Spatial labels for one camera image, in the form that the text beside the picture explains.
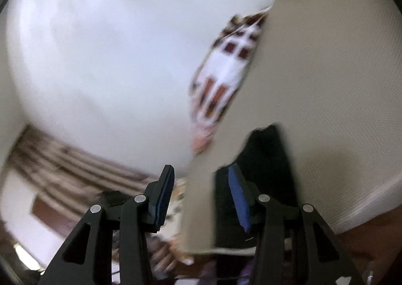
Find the black denim pants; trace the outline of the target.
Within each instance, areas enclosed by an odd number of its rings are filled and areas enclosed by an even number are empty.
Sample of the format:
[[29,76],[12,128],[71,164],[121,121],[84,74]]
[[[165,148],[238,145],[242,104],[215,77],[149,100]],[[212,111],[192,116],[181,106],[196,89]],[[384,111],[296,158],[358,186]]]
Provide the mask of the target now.
[[[252,131],[235,158],[245,180],[282,205],[299,206],[292,167],[278,125]],[[240,225],[228,182],[228,167],[215,172],[215,239],[218,248],[243,249],[256,245]]]

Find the white floral pillow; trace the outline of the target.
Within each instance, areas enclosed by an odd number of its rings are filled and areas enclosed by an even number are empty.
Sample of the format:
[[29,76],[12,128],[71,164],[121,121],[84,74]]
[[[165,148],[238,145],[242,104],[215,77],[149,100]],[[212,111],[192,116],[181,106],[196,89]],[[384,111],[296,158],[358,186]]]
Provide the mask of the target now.
[[185,190],[185,179],[177,179],[174,182],[164,225],[155,235],[147,239],[151,268],[155,275],[173,271],[178,263],[185,266],[194,264],[194,257],[181,249],[181,221]]

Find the beige textured mattress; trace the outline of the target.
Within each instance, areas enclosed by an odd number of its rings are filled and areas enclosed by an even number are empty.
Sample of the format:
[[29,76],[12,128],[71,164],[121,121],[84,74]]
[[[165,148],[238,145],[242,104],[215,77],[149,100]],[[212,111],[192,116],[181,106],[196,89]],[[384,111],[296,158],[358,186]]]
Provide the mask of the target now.
[[393,0],[275,0],[250,71],[187,174],[181,247],[214,250],[213,179],[278,123],[301,199],[336,233],[401,204],[401,12]]

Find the pink checked pillow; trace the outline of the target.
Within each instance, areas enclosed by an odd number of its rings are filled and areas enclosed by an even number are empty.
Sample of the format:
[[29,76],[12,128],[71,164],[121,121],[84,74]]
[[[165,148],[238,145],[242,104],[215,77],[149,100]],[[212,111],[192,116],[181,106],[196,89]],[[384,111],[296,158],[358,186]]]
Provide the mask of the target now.
[[197,68],[189,86],[193,154],[200,154],[212,143],[248,73],[269,10],[233,16]]

